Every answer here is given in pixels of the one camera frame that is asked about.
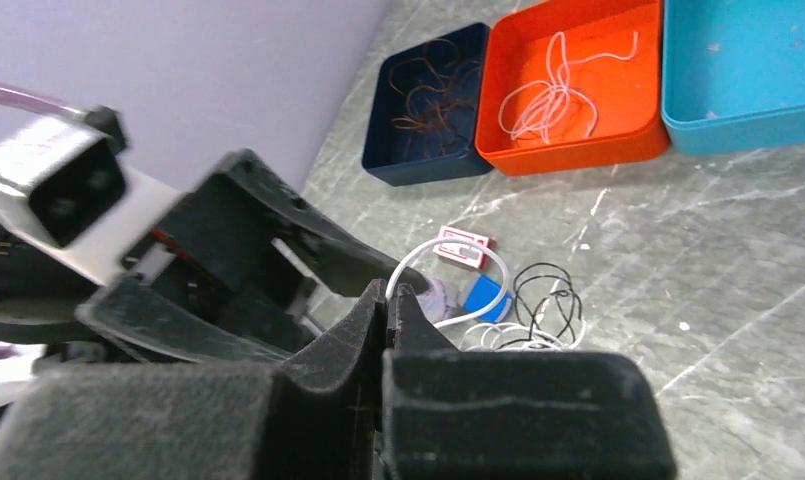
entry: dark blue bin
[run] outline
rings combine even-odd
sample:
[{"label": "dark blue bin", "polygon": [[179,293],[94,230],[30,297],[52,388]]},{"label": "dark blue bin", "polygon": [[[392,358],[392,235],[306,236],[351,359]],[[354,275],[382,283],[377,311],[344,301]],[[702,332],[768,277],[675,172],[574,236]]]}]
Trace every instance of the dark blue bin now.
[{"label": "dark blue bin", "polygon": [[474,23],[381,65],[361,164],[393,186],[482,175],[473,144],[490,28]]}]

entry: blue object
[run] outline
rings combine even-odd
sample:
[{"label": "blue object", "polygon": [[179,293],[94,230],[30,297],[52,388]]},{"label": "blue object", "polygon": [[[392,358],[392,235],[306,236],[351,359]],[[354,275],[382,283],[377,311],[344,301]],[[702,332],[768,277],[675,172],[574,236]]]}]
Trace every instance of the blue object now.
[{"label": "blue object", "polygon": [[662,65],[683,153],[805,143],[805,0],[668,0]]},{"label": "blue object", "polygon": [[[488,277],[485,277],[484,275],[479,275],[479,279],[476,280],[475,285],[473,285],[473,289],[470,290],[470,294],[467,296],[467,299],[464,300],[464,310],[468,312],[475,312],[476,310],[483,308],[494,298],[496,298],[496,295],[499,294],[499,287],[500,285],[498,283],[494,282]],[[506,315],[508,315],[512,301],[513,297],[511,296],[511,293],[506,293],[505,297],[502,298],[502,301],[499,302],[499,304],[496,305],[493,310],[482,315],[480,318],[489,323],[499,322],[505,318]]]},{"label": "blue object", "polygon": [[[493,169],[473,145],[489,33],[487,25],[475,23],[384,61],[361,159],[368,173],[390,185],[402,186],[482,175]],[[424,57],[428,63],[419,60]],[[394,119],[408,114],[408,100],[416,114],[433,109],[438,100],[444,105],[455,104],[445,113],[446,123],[454,132],[447,128],[428,132],[397,128],[410,126],[410,122],[399,120],[394,126]]]}]

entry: marble table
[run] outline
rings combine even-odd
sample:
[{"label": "marble table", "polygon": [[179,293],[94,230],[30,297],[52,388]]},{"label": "marble table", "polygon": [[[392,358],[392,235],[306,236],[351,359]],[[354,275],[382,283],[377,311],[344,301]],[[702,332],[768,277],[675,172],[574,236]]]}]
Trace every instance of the marble table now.
[{"label": "marble table", "polygon": [[[708,157],[670,150],[649,162],[404,188],[361,169],[386,56],[531,3],[397,1],[305,197],[396,258],[445,224],[495,238],[515,271],[539,260],[566,267],[592,325],[582,348],[640,365],[680,478],[804,479],[805,145]],[[415,266],[457,285],[472,278],[433,255]],[[325,322],[351,305],[328,292],[315,300]]]}]

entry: white cable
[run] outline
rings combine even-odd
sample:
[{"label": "white cable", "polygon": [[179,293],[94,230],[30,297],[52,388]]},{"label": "white cable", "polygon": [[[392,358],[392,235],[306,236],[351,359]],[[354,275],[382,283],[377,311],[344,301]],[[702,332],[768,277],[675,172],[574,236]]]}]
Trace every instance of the white cable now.
[{"label": "white cable", "polygon": [[511,271],[508,269],[508,265],[506,265],[505,261],[502,260],[502,258],[500,258],[499,255],[497,255],[493,250],[485,247],[484,245],[473,242],[472,240],[465,240],[462,238],[433,238],[427,242],[423,242],[417,248],[411,250],[411,253],[406,255],[405,258],[399,262],[399,265],[396,266],[396,269],[393,270],[393,274],[390,275],[390,279],[387,281],[387,290],[384,294],[385,298],[387,298],[389,301],[393,297],[393,292],[396,290],[396,284],[399,282],[399,277],[402,276],[402,272],[405,271],[405,268],[407,268],[417,256],[427,249],[434,247],[435,245],[443,245],[447,243],[464,245],[490,257],[502,271],[502,286],[499,288],[499,293],[496,294],[496,297],[494,297],[490,303],[476,310],[475,312],[437,322],[434,324],[434,326],[438,329],[479,318],[487,312],[493,310],[494,307],[499,305],[499,303],[502,301],[502,298],[505,297],[505,294],[508,293],[508,284],[511,283]]},{"label": "white cable", "polygon": [[[552,52],[559,40],[561,41],[561,64],[553,72]],[[531,81],[506,95],[505,99],[502,100],[502,104],[499,106],[497,118],[499,127],[502,131],[511,136],[512,141],[516,141],[518,138],[528,133],[537,133],[541,140],[548,145],[550,141],[550,129],[563,120],[570,106],[571,95],[575,95],[581,100],[584,100],[593,111],[593,118],[588,122],[587,129],[582,137],[589,138],[599,122],[599,109],[587,95],[570,86],[570,65],[579,65],[599,58],[613,58],[628,61],[635,57],[637,50],[638,32],[634,32],[632,50],[628,55],[623,56],[603,52],[581,60],[567,60],[567,37],[564,32],[556,33],[549,39],[549,45],[546,49],[546,72],[549,74],[549,80]],[[529,101],[522,113],[517,117],[517,121],[511,129],[506,127],[504,116],[508,102],[521,92],[538,86],[545,86],[545,89]]]}]

